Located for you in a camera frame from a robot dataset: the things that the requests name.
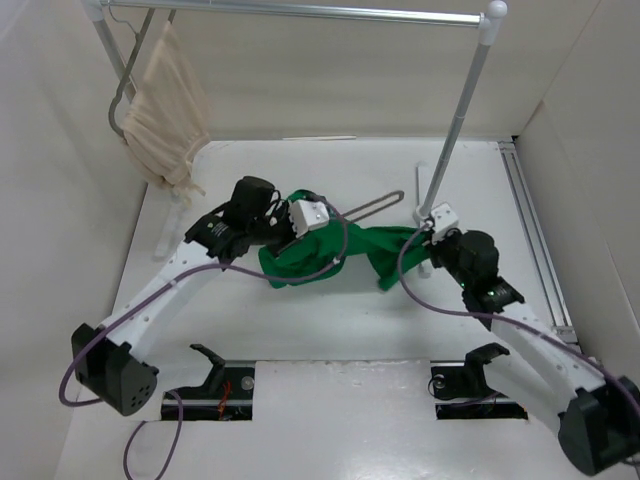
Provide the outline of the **green t shirt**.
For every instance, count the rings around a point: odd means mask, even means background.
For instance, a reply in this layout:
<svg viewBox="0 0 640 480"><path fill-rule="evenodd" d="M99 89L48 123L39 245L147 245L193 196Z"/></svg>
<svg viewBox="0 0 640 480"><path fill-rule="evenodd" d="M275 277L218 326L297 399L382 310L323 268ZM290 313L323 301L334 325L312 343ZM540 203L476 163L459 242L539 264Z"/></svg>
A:
<svg viewBox="0 0 640 480"><path fill-rule="evenodd" d="M363 256L377 275L380 290L388 291L407 273L429 259L426 235L406 226L361 227L342 225L334 213L327 226L312 231L277 254L274 248L258 251L261 275L274 289L301 286L339 274L350 257Z"/></svg>

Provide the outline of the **grey clothes hanger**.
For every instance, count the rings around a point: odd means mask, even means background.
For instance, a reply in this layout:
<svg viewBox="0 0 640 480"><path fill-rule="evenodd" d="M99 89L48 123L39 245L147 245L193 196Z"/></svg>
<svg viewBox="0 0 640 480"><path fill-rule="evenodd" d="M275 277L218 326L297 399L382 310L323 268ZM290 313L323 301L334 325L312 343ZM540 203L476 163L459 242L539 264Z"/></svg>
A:
<svg viewBox="0 0 640 480"><path fill-rule="evenodd" d="M345 212L343 216L348 223L356 223L400 203L404 198L405 192L403 190L393 190ZM299 241L301 241L301 238L291 237L286 243L281 242L277 246L270 247L269 251L278 257L287 248Z"/></svg>

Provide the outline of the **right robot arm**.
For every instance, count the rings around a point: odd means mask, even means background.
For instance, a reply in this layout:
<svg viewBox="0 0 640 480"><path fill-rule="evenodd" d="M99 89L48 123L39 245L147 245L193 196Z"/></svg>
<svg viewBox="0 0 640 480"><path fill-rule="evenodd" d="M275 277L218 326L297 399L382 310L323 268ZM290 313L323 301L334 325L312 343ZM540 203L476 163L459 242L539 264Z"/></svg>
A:
<svg viewBox="0 0 640 480"><path fill-rule="evenodd" d="M429 228L426 239L432 265L451 275L466 312L497 338L468 352L459 366L433 368L436 398L508 397L543 423L587 476L637 456L638 387L602 372L538 318L500 276L489 234Z"/></svg>

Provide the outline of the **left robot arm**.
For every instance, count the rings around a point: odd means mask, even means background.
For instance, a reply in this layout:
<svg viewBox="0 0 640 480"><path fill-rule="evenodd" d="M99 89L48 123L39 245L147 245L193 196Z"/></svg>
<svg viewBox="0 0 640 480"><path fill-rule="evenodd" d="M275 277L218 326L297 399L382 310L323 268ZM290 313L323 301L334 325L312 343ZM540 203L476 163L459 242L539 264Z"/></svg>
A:
<svg viewBox="0 0 640 480"><path fill-rule="evenodd" d="M252 246L283 245L305 230L302 202L279 197L261 178L241 178L128 304L96 327L74 331L71 376L120 415L135 414L158 384L159 370L148 361L153 344L195 294Z"/></svg>

